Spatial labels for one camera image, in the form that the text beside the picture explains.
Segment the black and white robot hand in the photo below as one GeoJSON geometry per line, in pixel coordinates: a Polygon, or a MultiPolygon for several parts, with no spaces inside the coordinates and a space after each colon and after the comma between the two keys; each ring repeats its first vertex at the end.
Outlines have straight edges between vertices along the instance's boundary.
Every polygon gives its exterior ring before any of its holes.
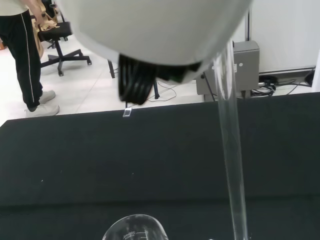
{"type": "Polygon", "coordinates": [[[227,45],[249,0],[59,0],[76,39],[117,63],[118,96],[143,105],[156,81],[184,84],[227,45]]]}

